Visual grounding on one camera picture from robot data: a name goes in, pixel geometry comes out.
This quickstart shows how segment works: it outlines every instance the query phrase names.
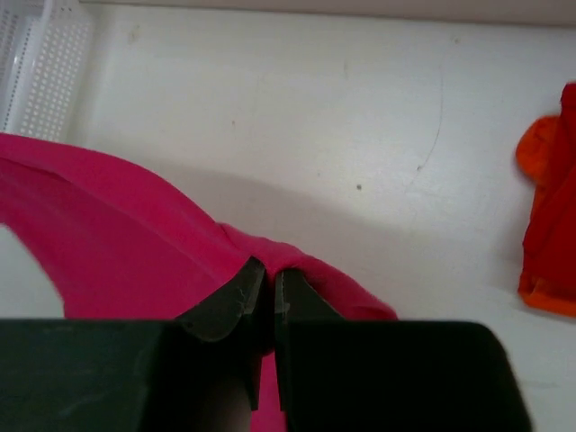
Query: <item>white surface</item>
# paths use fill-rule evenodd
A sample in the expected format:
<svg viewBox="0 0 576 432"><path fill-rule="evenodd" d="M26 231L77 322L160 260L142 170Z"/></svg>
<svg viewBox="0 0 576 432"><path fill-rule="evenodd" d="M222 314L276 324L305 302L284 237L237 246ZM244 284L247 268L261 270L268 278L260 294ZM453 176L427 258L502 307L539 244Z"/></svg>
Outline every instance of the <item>white surface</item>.
<svg viewBox="0 0 576 432"><path fill-rule="evenodd" d="M573 322L516 295L533 188L512 160L576 77L576 31L90 10L71 142L327 260L403 318L485 323L537 430L576 430Z"/></svg>
<svg viewBox="0 0 576 432"><path fill-rule="evenodd" d="M0 13L0 131L62 141L94 20L77 0L2 0Z"/></svg>
<svg viewBox="0 0 576 432"><path fill-rule="evenodd" d="M0 226L0 317L53 318L62 313L61 301L36 261Z"/></svg>

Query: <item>orange cloth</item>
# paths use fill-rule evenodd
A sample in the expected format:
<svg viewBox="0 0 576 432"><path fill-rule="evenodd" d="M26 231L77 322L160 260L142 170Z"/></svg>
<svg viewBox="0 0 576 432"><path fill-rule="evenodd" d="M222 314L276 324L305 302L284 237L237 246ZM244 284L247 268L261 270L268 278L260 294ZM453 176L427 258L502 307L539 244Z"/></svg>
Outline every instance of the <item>orange cloth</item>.
<svg viewBox="0 0 576 432"><path fill-rule="evenodd" d="M516 149L516 161L520 169L535 183L534 202L530 220L541 207L549 185L548 161L554 143L559 116L550 115L536 120L520 139ZM554 299L554 285L543 277L522 270L518 292L522 300L533 308L576 316L576 307L558 304Z"/></svg>
<svg viewBox="0 0 576 432"><path fill-rule="evenodd" d="M576 84L560 115L526 131L516 160L535 182L518 292L528 306L576 317Z"/></svg>

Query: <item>pink cloth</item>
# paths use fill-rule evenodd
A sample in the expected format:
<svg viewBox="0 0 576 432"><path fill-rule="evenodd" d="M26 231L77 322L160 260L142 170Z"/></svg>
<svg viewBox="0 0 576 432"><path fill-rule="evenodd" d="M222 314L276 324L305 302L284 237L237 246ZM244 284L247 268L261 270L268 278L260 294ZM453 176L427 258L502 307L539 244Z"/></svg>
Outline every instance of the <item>pink cloth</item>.
<svg viewBox="0 0 576 432"><path fill-rule="evenodd" d="M36 256L68 318L172 319L224 285L250 256L271 279L300 268L349 319L396 318L330 265L216 223L159 176L91 150L0 134L0 223ZM285 430L274 354L263 362L252 430Z"/></svg>

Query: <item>perforated plastic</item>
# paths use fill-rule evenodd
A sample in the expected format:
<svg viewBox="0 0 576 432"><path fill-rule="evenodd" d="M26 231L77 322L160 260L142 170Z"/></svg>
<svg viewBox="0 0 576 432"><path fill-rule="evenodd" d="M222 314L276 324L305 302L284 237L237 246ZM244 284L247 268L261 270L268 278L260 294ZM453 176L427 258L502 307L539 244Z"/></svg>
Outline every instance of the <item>perforated plastic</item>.
<svg viewBox="0 0 576 432"><path fill-rule="evenodd" d="M77 0L0 0L2 131L63 141L92 43Z"/></svg>

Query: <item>white table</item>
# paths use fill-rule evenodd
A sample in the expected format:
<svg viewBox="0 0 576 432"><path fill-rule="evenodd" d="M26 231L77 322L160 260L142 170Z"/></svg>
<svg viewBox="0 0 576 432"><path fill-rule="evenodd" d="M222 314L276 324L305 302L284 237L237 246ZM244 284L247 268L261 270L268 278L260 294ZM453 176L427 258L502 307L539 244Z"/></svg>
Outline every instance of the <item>white table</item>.
<svg viewBox="0 0 576 432"><path fill-rule="evenodd" d="M486 324L536 430L576 430L574 323L516 294L533 187L513 161L576 77L576 31L90 10L98 35L71 143L330 262L403 318ZM0 258L1 314L61 313L7 231Z"/></svg>

